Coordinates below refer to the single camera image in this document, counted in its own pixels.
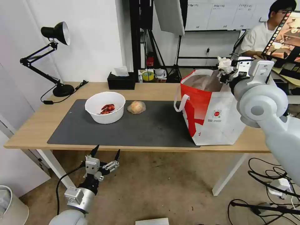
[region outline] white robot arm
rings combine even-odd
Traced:
[[[110,163],[101,162],[94,158],[99,145],[96,146],[86,160],[81,163],[85,167],[84,182],[78,187],[69,187],[64,196],[68,200],[67,205],[71,208],[55,216],[49,225],[87,225],[85,216],[89,213],[94,197],[97,195],[99,182],[102,182],[105,175],[110,174],[119,167],[120,150],[115,159]]]
[[[289,115],[283,116],[288,108],[286,94],[276,85],[266,84],[274,62],[254,60],[249,68],[246,60],[250,58],[239,57],[238,72],[227,79],[238,101],[241,121],[263,130],[267,147],[300,186],[300,120]]]

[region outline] desk lamp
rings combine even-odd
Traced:
[[[32,63],[35,61],[43,58],[44,56],[50,54],[51,52],[57,50],[58,43],[54,40],[57,39],[61,43],[65,45],[70,45],[70,34],[68,26],[65,22],[58,23],[55,27],[42,27],[41,33],[44,37],[48,38],[51,41],[48,45],[41,48],[40,50],[32,53],[31,55],[20,59],[20,63],[23,66],[28,67],[29,69],[33,70],[34,72],[40,74],[41,76],[45,77],[49,81],[53,82],[56,86],[53,89],[53,95],[56,97],[64,97],[74,93],[74,87],[69,84],[62,84],[59,79],[52,77],[44,72],[40,71],[39,69],[35,68]],[[51,47],[52,49],[42,55],[37,55],[37,53]]]

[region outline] trash bin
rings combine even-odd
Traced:
[[[10,202],[3,216],[0,216],[0,225],[24,225],[29,216],[28,206],[21,202],[9,187],[0,185],[0,189],[10,192]]]

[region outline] white t-shirt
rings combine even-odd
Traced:
[[[269,30],[267,22],[263,22],[247,31],[238,54],[242,54],[246,51],[262,52],[273,36],[275,30]]]

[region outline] man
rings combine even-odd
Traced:
[[[296,5],[297,3],[295,0],[275,1],[270,7],[268,21],[260,23],[247,31],[238,54],[253,58],[254,56],[261,57],[262,51],[265,49],[277,26],[282,21],[286,11],[294,11]]]

